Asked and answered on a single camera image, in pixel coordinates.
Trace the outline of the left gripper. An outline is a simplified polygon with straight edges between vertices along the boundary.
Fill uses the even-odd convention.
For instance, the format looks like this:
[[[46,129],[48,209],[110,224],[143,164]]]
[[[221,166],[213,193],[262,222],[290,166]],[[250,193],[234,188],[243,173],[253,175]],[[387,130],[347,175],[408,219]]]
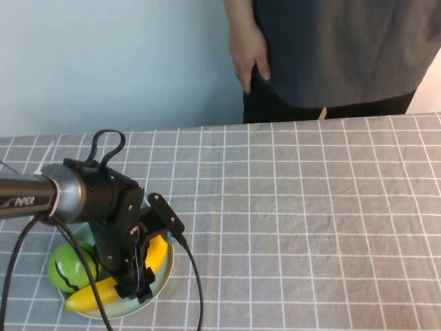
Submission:
[[[101,265],[116,280],[121,299],[136,297],[140,304],[152,298],[155,271],[145,265],[149,241],[162,234],[162,225],[151,207],[142,208],[144,194],[129,192],[104,221],[91,223],[96,252]]]

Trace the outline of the person's right hand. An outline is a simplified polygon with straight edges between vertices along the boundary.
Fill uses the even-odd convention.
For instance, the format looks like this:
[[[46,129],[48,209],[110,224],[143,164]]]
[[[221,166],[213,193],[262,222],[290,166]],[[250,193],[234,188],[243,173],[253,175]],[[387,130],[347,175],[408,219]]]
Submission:
[[[264,80],[269,80],[271,70],[268,61],[267,42],[255,24],[231,24],[229,27],[229,53],[236,78],[243,91],[251,92],[252,72],[255,67]]]

